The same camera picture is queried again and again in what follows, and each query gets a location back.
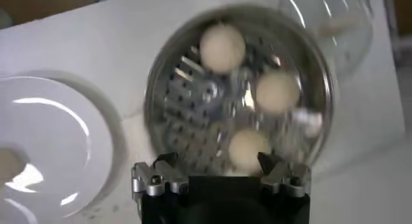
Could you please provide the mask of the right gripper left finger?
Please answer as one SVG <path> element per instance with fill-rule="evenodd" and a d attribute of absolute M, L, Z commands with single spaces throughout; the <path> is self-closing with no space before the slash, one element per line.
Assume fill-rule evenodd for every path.
<path fill-rule="evenodd" d="M 173 194 L 189 192 L 189 177 L 177 168 L 179 154 L 176 152 L 160 154 L 148 165 L 137 162 L 131 168 L 131 195 L 134 201 L 141 200 L 143 195 L 158 197 L 170 191 Z"/>

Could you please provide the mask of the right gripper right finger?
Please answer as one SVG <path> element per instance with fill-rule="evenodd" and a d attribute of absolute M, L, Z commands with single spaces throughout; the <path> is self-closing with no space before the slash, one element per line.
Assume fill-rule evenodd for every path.
<path fill-rule="evenodd" d="M 303 163 L 285 162 L 266 153 L 258 152 L 257 159 L 263 176 L 261 183 L 272 194 L 280 191 L 292 198 L 302 198 L 310 190 L 310 168 Z"/>

